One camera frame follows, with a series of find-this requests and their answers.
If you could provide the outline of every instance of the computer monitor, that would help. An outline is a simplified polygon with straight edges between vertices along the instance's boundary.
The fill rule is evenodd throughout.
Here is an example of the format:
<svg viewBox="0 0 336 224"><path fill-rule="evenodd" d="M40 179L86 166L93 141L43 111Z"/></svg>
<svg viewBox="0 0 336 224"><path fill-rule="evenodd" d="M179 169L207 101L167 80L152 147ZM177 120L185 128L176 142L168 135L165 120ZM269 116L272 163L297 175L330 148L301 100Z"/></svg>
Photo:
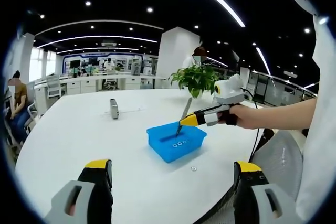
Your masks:
<svg viewBox="0 0 336 224"><path fill-rule="evenodd" d="M92 64L93 66L99 65L99 61L98 61L97 57L91 57L89 59L89 64Z"/></svg>
<svg viewBox="0 0 336 224"><path fill-rule="evenodd" d="M70 68L78 68L80 67L80 60L72 60L70 62Z"/></svg>
<svg viewBox="0 0 336 224"><path fill-rule="evenodd" d="M82 67L87 67L89 66L89 62L88 61L82 61Z"/></svg>

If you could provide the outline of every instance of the person standing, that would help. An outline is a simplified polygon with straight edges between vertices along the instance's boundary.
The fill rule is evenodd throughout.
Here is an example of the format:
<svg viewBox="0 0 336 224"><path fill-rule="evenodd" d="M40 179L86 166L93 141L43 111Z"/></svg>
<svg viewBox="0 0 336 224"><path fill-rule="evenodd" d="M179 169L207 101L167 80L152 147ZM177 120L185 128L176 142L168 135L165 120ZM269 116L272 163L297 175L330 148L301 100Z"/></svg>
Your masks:
<svg viewBox="0 0 336 224"><path fill-rule="evenodd" d="M8 85L9 90L14 95L14 104L9 125L17 143L25 142L28 136L25 130L25 123L30 117L27 110L27 86L21 82L19 71L15 72L13 78L8 81Z"/></svg>

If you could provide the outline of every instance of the white pillar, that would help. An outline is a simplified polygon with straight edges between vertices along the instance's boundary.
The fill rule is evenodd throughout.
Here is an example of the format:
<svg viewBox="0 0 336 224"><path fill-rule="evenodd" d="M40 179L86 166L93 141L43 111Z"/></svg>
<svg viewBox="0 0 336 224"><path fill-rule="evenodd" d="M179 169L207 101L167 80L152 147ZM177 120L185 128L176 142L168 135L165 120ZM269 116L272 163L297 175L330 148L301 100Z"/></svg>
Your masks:
<svg viewBox="0 0 336 224"><path fill-rule="evenodd" d="M200 37L181 27L175 27L162 34L156 75L168 78L182 67L183 61L199 46ZM163 88L170 88L168 81Z"/></svg>
<svg viewBox="0 0 336 224"><path fill-rule="evenodd" d="M20 79L23 83L29 82L30 55L32 54L31 50L34 44L34 38L34 35L26 33L13 44L13 61L10 66L11 75L19 70L21 73Z"/></svg>
<svg viewBox="0 0 336 224"><path fill-rule="evenodd" d="M47 51L43 51L43 57L42 57L42 78L46 77L47 58L48 58L48 52Z"/></svg>

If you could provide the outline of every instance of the green leaves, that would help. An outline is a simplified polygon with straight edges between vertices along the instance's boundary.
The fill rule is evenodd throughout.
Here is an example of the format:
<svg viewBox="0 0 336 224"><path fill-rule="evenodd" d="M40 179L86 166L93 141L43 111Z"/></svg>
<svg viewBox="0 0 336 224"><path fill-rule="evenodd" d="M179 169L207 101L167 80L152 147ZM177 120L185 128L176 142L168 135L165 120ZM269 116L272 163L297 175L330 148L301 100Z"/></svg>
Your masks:
<svg viewBox="0 0 336 224"><path fill-rule="evenodd" d="M179 69L171 76L171 85L174 81L178 82L178 87L182 89L188 87L189 93L197 98L202 91L209 90L213 94L215 82L219 79L218 73L209 65L197 66Z"/></svg>

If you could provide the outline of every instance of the cable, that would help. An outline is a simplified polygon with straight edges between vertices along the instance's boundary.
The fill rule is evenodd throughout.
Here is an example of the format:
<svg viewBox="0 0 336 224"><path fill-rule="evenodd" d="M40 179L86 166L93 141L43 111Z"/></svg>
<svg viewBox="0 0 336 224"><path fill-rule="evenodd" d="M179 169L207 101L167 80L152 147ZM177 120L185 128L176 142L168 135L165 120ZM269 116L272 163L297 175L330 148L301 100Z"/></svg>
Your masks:
<svg viewBox="0 0 336 224"><path fill-rule="evenodd" d="M247 90L247 89L242 89L242 90L248 92L248 93L251 95L252 100L254 101L254 105L256 106L256 109L258 109L257 103L256 103L256 101L254 100L254 96L252 95L252 93L251 93L249 90ZM253 157L253 154L254 154L254 149L255 149L256 144L257 144L257 141L258 141L259 130L260 130L260 129L258 128L258 132L257 132L256 140L254 141L254 145L253 145L253 148L252 148L252 152L251 152L250 158L249 158L249 160L248 160L249 163L252 161L252 157Z"/></svg>

